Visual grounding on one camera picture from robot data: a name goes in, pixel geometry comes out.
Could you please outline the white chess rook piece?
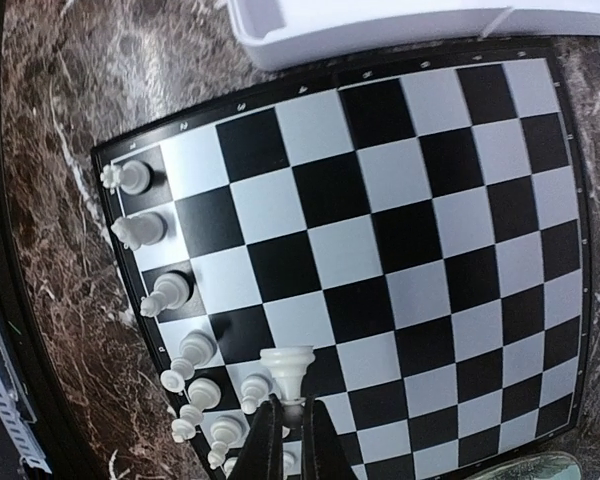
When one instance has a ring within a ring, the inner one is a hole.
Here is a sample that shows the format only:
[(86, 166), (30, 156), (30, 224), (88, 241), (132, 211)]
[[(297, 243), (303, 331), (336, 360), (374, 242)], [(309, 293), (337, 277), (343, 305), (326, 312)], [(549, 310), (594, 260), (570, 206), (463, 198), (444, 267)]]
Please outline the white chess rook piece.
[(142, 246), (158, 243), (165, 235), (166, 224), (159, 214), (148, 212), (116, 219), (111, 231), (126, 249), (136, 251)]

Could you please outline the white chess king piece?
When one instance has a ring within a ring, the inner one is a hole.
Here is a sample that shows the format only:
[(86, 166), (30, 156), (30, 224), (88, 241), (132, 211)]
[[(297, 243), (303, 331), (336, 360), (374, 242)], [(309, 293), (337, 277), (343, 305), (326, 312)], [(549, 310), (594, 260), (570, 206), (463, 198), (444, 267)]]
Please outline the white chess king piece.
[(218, 406), (221, 389), (211, 379), (197, 378), (188, 387), (190, 401), (180, 408), (180, 417), (171, 422), (172, 438), (184, 443), (196, 435), (196, 427), (202, 424), (204, 411)]

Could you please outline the white chess queen piece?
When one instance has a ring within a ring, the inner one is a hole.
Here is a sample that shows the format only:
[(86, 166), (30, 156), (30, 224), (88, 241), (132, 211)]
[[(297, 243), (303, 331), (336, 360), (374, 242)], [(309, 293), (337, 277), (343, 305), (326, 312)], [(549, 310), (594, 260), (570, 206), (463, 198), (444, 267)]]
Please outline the white chess queen piece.
[(207, 455), (210, 468), (215, 470), (226, 460), (230, 447), (244, 435), (243, 424), (234, 417), (218, 417), (210, 427), (211, 450)]

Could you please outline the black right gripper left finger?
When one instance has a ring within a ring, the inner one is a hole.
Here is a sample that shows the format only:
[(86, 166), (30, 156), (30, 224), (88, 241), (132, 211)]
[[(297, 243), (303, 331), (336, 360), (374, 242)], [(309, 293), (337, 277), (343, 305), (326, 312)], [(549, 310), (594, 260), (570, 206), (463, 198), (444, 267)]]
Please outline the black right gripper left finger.
[(283, 407), (271, 394), (256, 411), (255, 418), (229, 480), (281, 480), (283, 467)]

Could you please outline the white chess pawn piece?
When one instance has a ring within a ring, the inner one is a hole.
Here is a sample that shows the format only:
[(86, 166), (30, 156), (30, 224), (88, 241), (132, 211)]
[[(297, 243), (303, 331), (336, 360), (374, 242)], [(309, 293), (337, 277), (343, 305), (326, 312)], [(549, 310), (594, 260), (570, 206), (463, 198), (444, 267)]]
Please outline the white chess pawn piece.
[(160, 275), (154, 282), (152, 292), (141, 301), (140, 314), (156, 317), (164, 310), (175, 310), (183, 306), (192, 293), (187, 279), (174, 272)]

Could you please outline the white plastic parts tray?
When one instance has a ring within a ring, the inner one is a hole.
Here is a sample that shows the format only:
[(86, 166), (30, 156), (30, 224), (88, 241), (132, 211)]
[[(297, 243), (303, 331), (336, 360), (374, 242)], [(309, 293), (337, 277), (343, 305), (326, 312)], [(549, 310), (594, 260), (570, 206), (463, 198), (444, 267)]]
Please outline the white plastic parts tray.
[(449, 38), (600, 36), (600, 1), (230, 1), (233, 34), (261, 70)]

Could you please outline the black and grey chessboard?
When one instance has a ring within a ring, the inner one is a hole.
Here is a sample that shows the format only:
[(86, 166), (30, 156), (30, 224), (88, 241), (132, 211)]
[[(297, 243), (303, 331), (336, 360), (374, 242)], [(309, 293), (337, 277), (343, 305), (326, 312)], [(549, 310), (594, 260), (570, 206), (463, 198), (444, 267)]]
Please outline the black and grey chessboard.
[[(217, 407), (203, 464), (267, 348), (312, 346), (360, 479), (454, 479), (572, 429), (590, 330), (581, 155), (549, 44), (505, 40), (342, 63), (202, 103), (93, 149), (147, 164), (105, 218), (154, 212), (164, 237), (115, 255), (161, 374), (201, 330)], [(165, 273), (192, 293), (139, 305)]]

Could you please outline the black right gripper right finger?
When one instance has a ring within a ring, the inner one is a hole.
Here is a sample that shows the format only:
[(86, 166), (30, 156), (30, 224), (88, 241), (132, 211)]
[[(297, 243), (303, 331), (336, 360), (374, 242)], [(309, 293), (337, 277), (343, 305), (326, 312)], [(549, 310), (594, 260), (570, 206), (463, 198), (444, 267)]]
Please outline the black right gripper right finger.
[(302, 417), (302, 478), (356, 480), (325, 404), (309, 397)]

